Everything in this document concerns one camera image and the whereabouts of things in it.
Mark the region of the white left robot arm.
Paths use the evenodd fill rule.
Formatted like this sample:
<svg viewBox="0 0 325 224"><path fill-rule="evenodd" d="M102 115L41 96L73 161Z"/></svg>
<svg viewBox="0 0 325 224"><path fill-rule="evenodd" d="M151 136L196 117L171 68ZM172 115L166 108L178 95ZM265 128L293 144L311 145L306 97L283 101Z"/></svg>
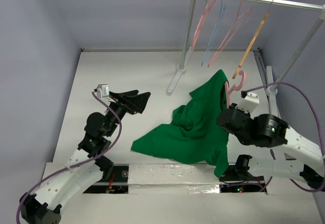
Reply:
<svg viewBox="0 0 325 224"><path fill-rule="evenodd" d="M143 113L151 93L104 92L98 86L92 95L106 107L105 113L91 113L86 120L84 138L64 167L43 178L20 198L17 223L22 219L27 223L60 223L70 199L97 181L110 179L114 164L105 153L119 140L125 114Z"/></svg>

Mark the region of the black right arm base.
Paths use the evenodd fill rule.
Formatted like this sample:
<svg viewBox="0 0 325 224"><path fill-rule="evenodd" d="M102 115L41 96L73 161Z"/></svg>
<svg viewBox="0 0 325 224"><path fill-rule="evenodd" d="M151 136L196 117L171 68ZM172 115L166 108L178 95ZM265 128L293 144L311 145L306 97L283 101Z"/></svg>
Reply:
<svg viewBox="0 0 325 224"><path fill-rule="evenodd" d="M252 156L239 155L233 165L219 178L220 193L266 193L266 181L264 176L254 176L249 172L249 162Z"/></svg>

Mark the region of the green t shirt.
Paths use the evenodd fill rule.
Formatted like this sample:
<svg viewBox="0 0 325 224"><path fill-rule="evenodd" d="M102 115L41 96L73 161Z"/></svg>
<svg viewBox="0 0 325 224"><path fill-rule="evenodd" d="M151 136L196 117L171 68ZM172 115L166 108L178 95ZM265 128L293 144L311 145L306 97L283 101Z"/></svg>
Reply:
<svg viewBox="0 0 325 224"><path fill-rule="evenodd" d="M131 150L188 165L206 162L215 167L214 175L220 178L229 167L229 134L216 123L226 109L227 80L224 71L218 70L189 93L190 101L173 111L169 124L161 124L135 140Z"/></svg>

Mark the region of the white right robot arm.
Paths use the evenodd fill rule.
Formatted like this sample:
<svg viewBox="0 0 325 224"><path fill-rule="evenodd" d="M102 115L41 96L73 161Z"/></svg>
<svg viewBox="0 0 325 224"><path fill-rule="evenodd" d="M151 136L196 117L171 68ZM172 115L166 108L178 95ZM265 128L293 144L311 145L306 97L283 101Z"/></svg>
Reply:
<svg viewBox="0 0 325 224"><path fill-rule="evenodd" d="M251 174L286 178L294 184L306 183L308 192L324 191L324 150L301 136L284 120L271 114L251 118L250 113L231 105L218 115L216 123L244 146L279 150L293 157L288 161L241 154L234 166L237 178L246 179Z"/></svg>

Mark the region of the pink plastic hanger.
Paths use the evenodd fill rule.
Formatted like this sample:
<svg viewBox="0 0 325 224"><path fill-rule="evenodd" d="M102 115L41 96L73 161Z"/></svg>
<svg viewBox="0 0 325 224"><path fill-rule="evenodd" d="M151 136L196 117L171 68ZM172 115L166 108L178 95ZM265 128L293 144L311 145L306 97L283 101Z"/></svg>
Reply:
<svg viewBox="0 0 325 224"><path fill-rule="evenodd" d="M239 83L239 85L233 85L232 87L229 87L229 83L228 81L226 81L224 83L224 87L225 87L225 95L226 95L226 107L228 108L231 105L231 93L233 91L239 91L246 80L246 73L244 71L240 71L239 75L241 76L241 82Z"/></svg>

